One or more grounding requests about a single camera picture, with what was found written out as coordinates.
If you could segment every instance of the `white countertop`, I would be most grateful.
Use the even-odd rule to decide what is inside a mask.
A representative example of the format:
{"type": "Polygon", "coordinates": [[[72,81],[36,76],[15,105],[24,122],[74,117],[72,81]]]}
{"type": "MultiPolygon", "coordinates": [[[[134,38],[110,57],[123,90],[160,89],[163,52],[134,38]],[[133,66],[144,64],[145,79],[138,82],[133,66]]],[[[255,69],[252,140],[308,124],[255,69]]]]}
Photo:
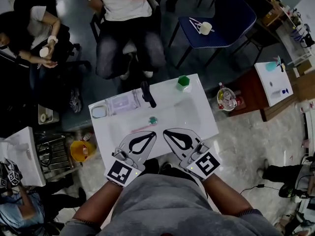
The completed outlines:
{"type": "Polygon", "coordinates": [[[4,158],[17,164],[23,176],[21,180],[23,185],[44,186],[46,184],[39,165],[31,127],[20,130],[0,143],[0,161],[4,161],[4,158]]]}
{"type": "Polygon", "coordinates": [[[286,72],[281,72],[279,66],[273,71],[268,71],[266,69],[266,64],[268,63],[256,63],[255,68],[265,90],[269,106],[272,107],[290,95],[293,95],[293,90],[286,72]],[[289,93],[283,94],[280,97],[272,96],[274,92],[281,89],[288,89],[289,93]]]}
{"type": "Polygon", "coordinates": [[[195,131],[202,140],[206,140],[219,133],[198,75],[193,74],[188,77],[190,78],[191,92],[180,92],[175,89],[178,80],[177,78],[150,85],[150,92],[157,103],[157,107],[154,109],[148,108],[148,103],[141,103],[139,109],[124,114],[94,118],[91,109],[96,105],[103,104],[104,100],[89,106],[94,132],[105,166],[109,162],[109,157],[114,149],[120,144],[123,138],[130,133],[128,130],[131,130],[134,127],[128,125],[128,122],[137,123],[139,120],[140,123],[136,125],[141,127],[143,126],[143,119],[146,120],[146,117],[157,117],[157,125],[145,129],[157,133],[157,141],[152,148],[148,159],[171,152],[171,149],[167,145],[162,134],[165,129],[175,127],[190,128],[195,131]],[[165,109],[171,109],[169,106],[171,106],[171,104],[174,105],[174,103],[178,102],[180,97],[183,96],[188,97],[188,100],[184,100],[185,104],[176,106],[176,111],[164,111],[165,109]],[[172,124],[168,119],[178,119],[179,121],[174,121],[175,124],[172,124]]]}

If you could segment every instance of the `person's hand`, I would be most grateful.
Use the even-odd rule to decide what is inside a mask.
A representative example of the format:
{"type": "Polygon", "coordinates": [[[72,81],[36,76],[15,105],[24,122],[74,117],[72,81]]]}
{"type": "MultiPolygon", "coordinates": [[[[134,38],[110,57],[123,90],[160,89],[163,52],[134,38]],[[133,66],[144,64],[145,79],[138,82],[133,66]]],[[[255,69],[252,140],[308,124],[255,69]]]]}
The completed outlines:
{"type": "Polygon", "coordinates": [[[57,62],[51,61],[50,59],[43,59],[42,64],[47,68],[54,68],[58,65],[57,62]]]}
{"type": "Polygon", "coordinates": [[[51,40],[47,45],[44,46],[44,47],[48,47],[48,49],[49,49],[49,53],[45,57],[46,59],[51,59],[51,57],[52,57],[52,55],[54,53],[54,50],[55,50],[55,44],[56,43],[54,42],[54,40],[51,40]]]}

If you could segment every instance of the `white t-shirt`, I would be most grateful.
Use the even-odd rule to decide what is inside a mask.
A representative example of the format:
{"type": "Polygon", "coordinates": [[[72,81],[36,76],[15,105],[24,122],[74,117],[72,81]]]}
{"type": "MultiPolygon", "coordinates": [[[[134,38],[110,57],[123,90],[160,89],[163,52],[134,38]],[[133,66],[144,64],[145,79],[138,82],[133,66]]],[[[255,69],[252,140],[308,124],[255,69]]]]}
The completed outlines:
{"type": "Polygon", "coordinates": [[[126,21],[132,18],[150,17],[152,9],[147,0],[102,0],[108,21],[126,21]]]}
{"type": "Polygon", "coordinates": [[[34,37],[34,41],[31,45],[32,49],[48,39],[51,34],[52,26],[42,22],[45,12],[46,6],[34,6],[31,9],[28,32],[34,37]]]}

